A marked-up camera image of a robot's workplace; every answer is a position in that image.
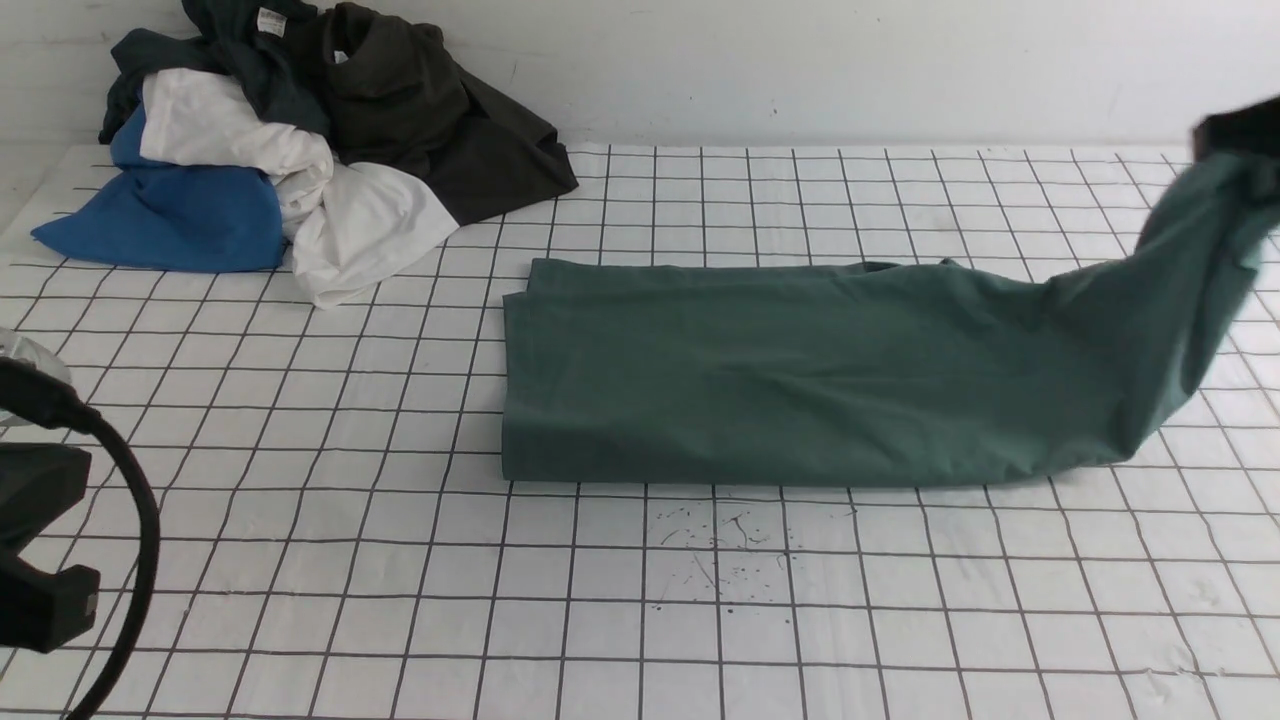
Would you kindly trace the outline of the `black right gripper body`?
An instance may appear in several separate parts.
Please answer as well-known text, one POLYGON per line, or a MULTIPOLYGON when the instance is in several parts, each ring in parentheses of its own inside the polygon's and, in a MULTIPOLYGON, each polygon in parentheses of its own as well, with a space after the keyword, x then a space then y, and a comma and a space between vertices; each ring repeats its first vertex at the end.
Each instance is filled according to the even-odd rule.
POLYGON ((1192 132, 1194 161, 1215 152, 1244 152, 1279 159, 1280 97, 1206 117, 1192 132))

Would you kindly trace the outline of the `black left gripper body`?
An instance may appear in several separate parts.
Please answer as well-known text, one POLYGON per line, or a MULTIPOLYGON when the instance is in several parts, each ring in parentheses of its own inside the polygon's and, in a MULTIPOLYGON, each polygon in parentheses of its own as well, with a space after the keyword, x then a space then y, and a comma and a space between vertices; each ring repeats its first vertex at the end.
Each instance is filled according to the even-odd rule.
POLYGON ((86 496, 91 455, 49 443, 1 447, 1 644, 51 653, 93 628, 101 577, 61 568, 45 532, 86 496))

